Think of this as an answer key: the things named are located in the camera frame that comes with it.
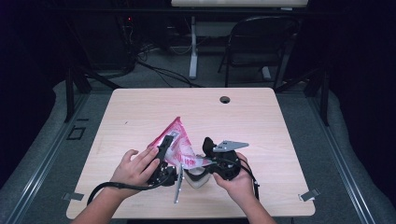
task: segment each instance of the gray carpet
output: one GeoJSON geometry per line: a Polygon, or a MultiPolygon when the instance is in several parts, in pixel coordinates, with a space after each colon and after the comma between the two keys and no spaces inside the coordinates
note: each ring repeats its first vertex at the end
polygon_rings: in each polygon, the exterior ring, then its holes
{"type": "MultiPolygon", "coordinates": [[[[216,72],[220,58],[221,55],[217,54],[205,55],[205,57],[199,58],[198,78],[193,82],[206,87],[222,87],[224,75],[216,72]]],[[[189,72],[190,56],[189,54],[176,55],[174,53],[152,51],[148,54],[147,63],[178,72],[186,77],[189,72]]],[[[247,72],[248,70],[233,71],[233,80],[238,78],[237,74],[247,72]]],[[[249,76],[251,78],[260,78],[254,70],[251,70],[249,76]]],[[[168,85],[157,74],[140,65],[137,65],[131,74],[112,78],[111,80],[126,88],[168,88],[169,85],[172,87],[188,87],[186,84],[166,78],[168,85]]],[[[21,211],[19,222],[69,222],[69,219],[65,216],[68,201],[62,200],[62,197],[66,192],[74,191],[111,94],[110,89],[98,81],[91,79],[90,82],[93,86],[93,91],[90,95],[79,95],[77,93],[77,100],[80,99],[81,102],[81,110],[79,110],[69,126],[64,126],[63,124],[65,118],[64,83],[55,88],[58,96],[57,103],[48,122],[32,144],[20,166],[0,191],[0,223],[6,223],[13,209],[18,204],[18,200],[23,193],[24,187],[29,182],[30,176],[35,173],[48,151],[53,147],[58,133],[64,129],[66,131],[61,136],[62,141],[59,142],[59,146],[57,145],[59,151],[54,156],[53,163],[49,164],[50,170],[47,174],[44,174],[45,179],[42,183],[39,183],[40,188],[35,192],[33,200],[27,204],[26,210],[21,211]],[[85,128],[80,140],[67,140],[67,135],[73,127],[85,128]]],[[[262,83],[234,84],[231,87],[270,85],[262,83]]],[[[320,120],[316,117],[318,112],[309,103],[312,100],[314,102],[316,100],[306,99],[302,93],[303,87],[304,83],[288,92],[277,95],[308,187],[318,189],[321,192],[321,195],[315,200],[317,212],[312,217],[297,217],[294,221],[295,223],[361,223],[360,217],[332,159],[331,146],[321,129],[320,120]]],[[[356,182],[361,188],[362,196],[368,203],[376,223],[396,223],[394,208],[389,203],[389,200],[373,185],[347,141],[347,130],[342,114],[339,111],[338,102],[332,94],[329,120],[330,129],[346,157],[351,173],[356,178],[356,182]]],[[[277,217],[276,221],[278,223],[290,223],[290,218],[277,217]]],[[[125,222],[126,220],[112,221],[112,223],[125,222]]],[[[135,220],[132,223],[161,222],[158,220],[135,220]]]]}

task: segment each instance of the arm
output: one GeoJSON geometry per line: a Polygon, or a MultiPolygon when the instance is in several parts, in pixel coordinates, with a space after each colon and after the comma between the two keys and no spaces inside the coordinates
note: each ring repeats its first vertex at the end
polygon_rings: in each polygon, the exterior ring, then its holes
{"type": "MultiPolygon", "coordinates": [[[[158,153],[158,148],[149,147],[131,160],[137,153],[138,151],[133,149],[125,153],[110,179],[111,182],[134,186],[148,185],[147,181],[160,162],[158,159],[152,161],[158,153]]],[[[104,188],[72,223],[108,223],[122,201],[138,192],[134,189],[104,188]]]]}
{"type": "MultiPolygon", "coordinates": [[[[248,161],[241,153],[237,153],[237,155],[242,160],[248,161]]],[[[216,183],[226,189],[233,201],[241,207],[242,211],[247,215],[250,224],[275,223],[259,200],[254,196],[252,179],[245,170],[241,169],[239,175],[231,181],[222,179],[216,173],[213,176],[216,183]]]]}

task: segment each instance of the silver metal piece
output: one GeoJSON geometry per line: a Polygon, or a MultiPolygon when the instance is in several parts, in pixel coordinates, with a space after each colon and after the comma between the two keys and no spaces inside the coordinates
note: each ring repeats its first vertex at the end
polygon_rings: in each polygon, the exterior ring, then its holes
{"type": "Polygon", "coordinates": [[[300,200],[303,200],[304,202],[308,200],[315,200],[315,197],[319,196],[320,192],[317,189],[312,189],[308,191],[307,193],[303,195],[298,195],[300,197],[300,200]]]}
{"type": "Polygon", "coordinates": [[[176,183],[176,193],[174,203],[178,203],[178,194],[181,192],[181,181],[184,179],[183,176],[183,164],[180,164],[178,168],[177,183],[176,183]]]}
{"type": "Polygon", "coordinates": [[[241,143],[241,142],[233,142],[224,140],[218,146],[213,148],[214,152],[227,152],[236,150],[240,147],[248,147],[248,143],[241,143]]]}
{"type": "Polygon", "coordinates": [[[83,194],[73,192],[73,193],[65,193],[62,199],[67,201],[71,201],[71,200],[81,201],[83,197],[84,197],[83,194]]]}

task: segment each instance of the wrist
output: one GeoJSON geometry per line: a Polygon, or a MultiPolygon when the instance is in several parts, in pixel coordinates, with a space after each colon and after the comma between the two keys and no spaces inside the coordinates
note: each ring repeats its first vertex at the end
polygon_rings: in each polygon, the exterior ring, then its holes
{"type": "Polygon", "coordinates": [[[104,196],[115,203],[122,203],[127,197],[122,194],[122,189],[117,189],[113,187],[106,187],[102,189],[104,196]]]}
{"type": "Polygon", "coordinates": [[[242,208],[249,207],[255,203],[260,203],[259,200],[254,195],[245,195],[244,197],[239,197],[233,200],[242,208]]]}

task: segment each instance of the black chair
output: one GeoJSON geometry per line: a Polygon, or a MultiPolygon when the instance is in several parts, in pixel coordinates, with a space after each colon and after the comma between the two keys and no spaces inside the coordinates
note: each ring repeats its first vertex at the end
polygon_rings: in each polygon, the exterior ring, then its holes
{"type": "Polygon", "coordinates": [[[277,66],[274,89],[285,54],[285,44],[298,33],[298,29],[299,22],[285,16],[250,17],[238,22],[231,31],[218,70],[219,73],[226,59],[225,87],[228,87],[230,66],[257,66],[260,69],[277,66]]]}

